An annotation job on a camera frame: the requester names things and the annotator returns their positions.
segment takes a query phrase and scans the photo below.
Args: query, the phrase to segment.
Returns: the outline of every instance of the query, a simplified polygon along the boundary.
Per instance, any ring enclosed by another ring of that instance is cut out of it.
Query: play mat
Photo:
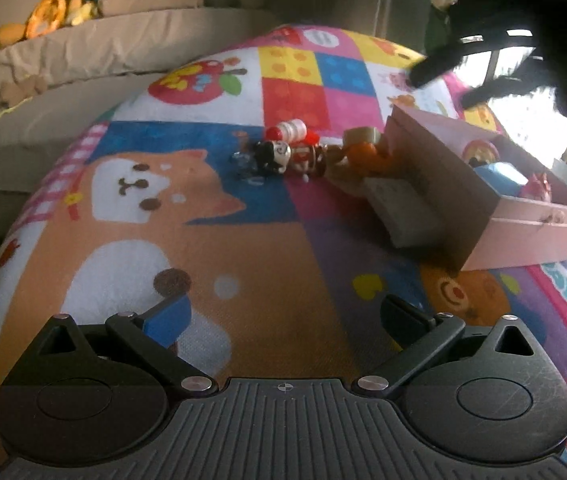
[[[438,254],[393,249],[367,202],[327,178],[239,176],[233,153],[292,118],[339,138],[383,129],[401,102],[499,128],[487,107],[460,110],[454,76],[412,90],[405,69],[418,57],[344,30],[286,26],[103,116],[0,250],[0,383],[53,314],[100,323],[184,292],[191,308],[173,313],[162,343],[221,383],[371,370],[393,352],[379,317],[388,292],[469,324],[512,312],[567,381],[567,262],[451,274]]]

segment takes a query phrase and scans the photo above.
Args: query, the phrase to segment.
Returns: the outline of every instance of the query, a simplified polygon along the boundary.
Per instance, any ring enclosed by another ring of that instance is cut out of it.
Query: small toy bottle
[[[301,119],[293,119],[284,121],[272,126],[265,131],[266,140],[282,140],[288,144],[296,144],[297,142],[305,142],[307,144],[316,144],[319,142],[319,136],[314,132],[308,132],[308,127]]]

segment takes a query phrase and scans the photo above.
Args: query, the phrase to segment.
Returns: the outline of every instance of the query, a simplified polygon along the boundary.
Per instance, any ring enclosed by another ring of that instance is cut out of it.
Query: ribbed black surface
[[[555,459],[516,468],[452,460],[415,438],[389,402],[354,396],[338,380],[282,384],[232,380],[184,402],[158,438],[116,462],[62,469],[16,459],[0,480],[567,479]]]

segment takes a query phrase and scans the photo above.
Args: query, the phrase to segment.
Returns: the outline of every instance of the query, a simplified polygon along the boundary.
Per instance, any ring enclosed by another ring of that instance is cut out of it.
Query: pink box
[[[567,186],[506,136],[402,105],[385,134],[407,162],[407,179],[441,216],[456,269],[567,260]],[[489,140],[525,176],[547,173],[553,203],[499,195],[448,148],[460,137]]]

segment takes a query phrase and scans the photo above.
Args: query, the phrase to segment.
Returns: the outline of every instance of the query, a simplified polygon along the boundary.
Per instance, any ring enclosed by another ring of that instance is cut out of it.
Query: yellow square
[[[381,65],[390,66],[392,68],[407,68],[414,65],[423,56],[418,52],[410,50],[405,46],[391,43],[390,41],[365,36],[358,32],[345,33],[353,38],[356,46],[359,47],[361,57],[364,61],[370,63],[379,63]]]
[[[473,108],[468,108],[463,114],[467,123],[493,132],[497,130],[495,116],[487,105],[477,105]]]
[[[282,46],[260,46],[261,75],[322,86],[314,52]]]

